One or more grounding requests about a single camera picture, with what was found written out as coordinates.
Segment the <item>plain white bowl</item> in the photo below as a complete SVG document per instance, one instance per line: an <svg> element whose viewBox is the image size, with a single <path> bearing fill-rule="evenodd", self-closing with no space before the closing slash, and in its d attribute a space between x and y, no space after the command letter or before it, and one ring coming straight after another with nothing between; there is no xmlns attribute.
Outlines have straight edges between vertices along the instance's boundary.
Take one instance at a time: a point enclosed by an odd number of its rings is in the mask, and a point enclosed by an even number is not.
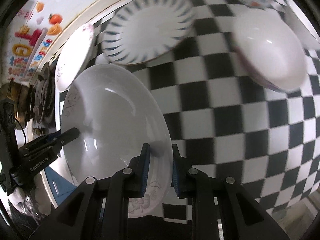
<svg viewBox="0 0 320 240"><path fill-rule="evenodd" d="M303 85L307 76L304 48L279 16L248 9L234 18L232 41L242 67L257 84L284 93Z"/></svg>

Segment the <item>white plate grey floral rim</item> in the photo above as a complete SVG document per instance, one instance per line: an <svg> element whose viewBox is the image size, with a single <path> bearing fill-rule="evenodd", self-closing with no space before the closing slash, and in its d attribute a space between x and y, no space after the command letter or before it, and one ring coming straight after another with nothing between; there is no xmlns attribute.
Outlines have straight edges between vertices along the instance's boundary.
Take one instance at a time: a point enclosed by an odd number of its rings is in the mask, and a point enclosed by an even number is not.
<svg viewBox="0 0 320 240"><path fill-rule="evenodd" d="M114 64L84 70L63 105L61 131L71 128L80 134L63 152L76 184L128 167L146 143L151 150L146 191L129 199L129 217L149 215L161 204L172 180L171 139L157 102L136 76Z"/></svg>

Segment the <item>black gas stove burner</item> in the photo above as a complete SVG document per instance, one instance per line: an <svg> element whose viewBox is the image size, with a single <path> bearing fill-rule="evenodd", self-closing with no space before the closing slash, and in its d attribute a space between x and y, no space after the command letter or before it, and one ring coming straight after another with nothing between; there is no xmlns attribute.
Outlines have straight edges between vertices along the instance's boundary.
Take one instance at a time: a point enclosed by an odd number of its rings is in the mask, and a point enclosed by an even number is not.
<svg viewBox="0 0 320 240"><path fill-rule="evenodd" d="M55 82L54 67L43 65L33 88L32 117L40 127L51 128L54 121Z"/></svg>

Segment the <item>white plate pink flowers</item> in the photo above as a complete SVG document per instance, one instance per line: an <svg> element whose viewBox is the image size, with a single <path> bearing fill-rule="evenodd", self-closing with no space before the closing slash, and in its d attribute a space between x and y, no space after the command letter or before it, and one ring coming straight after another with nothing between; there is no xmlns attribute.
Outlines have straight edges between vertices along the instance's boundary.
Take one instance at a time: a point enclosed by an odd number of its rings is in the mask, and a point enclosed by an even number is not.
<svg viewBox="0 0 320 240"><path fill-rule="evenodd" d="M63 45L55 68L55 88L64 92L89 62L95 41L94 27L81 25Z"/></svg>

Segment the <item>steel cooking pot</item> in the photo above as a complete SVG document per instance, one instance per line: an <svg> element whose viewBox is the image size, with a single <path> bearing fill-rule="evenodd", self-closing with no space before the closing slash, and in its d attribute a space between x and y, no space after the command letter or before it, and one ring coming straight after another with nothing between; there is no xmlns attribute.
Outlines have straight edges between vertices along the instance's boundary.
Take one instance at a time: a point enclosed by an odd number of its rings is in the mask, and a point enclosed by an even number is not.
<svg viewBox="0 0 320 240"><path fill-rule="evenodd" d="M14 102L15 118L25 128L30 120L31 88L11 79L1 86L1 100L4 98Z"/></svg>

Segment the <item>colourful wall sticker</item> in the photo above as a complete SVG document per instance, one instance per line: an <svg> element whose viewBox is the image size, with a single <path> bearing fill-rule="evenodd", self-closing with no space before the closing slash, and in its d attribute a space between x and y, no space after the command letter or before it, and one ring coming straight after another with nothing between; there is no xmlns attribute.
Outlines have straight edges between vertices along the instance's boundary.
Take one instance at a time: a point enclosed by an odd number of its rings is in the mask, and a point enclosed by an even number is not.
<svg viewBox="0 0 320 240"><path fill-rule="evenodd" d="M44 2L28 1L4 35L2 67L5 81L29 83L53 41L63 30L63 16Z"/></svg>

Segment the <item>black white checkered mat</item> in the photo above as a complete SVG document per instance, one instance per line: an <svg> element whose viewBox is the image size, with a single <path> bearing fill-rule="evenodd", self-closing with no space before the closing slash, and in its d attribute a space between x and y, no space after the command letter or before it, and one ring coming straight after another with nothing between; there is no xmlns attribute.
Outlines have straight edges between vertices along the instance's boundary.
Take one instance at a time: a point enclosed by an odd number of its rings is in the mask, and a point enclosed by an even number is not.
<svg viewBox="0 0 320 240"><path fill-rule="evenodd" d="M211 177L231 176L269 213L319 188L319 52L295 93L257 85L232 47L236 0L191 0L194 28L174 50L130 66L164 114L182 156Z"/></svg>

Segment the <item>white plate blue leaf pattern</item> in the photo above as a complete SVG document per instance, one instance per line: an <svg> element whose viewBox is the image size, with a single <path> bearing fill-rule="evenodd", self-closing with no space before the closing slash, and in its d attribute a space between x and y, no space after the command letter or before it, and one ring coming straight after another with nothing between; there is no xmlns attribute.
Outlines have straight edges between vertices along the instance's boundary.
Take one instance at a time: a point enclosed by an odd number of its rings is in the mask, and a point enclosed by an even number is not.
<svg viewBox="0 0 320 240"><path fill-rule="evenodd" d="M116 64L145 63L182 42L194 20L189 0L133 0L110 19L101 49Z"/></svg>

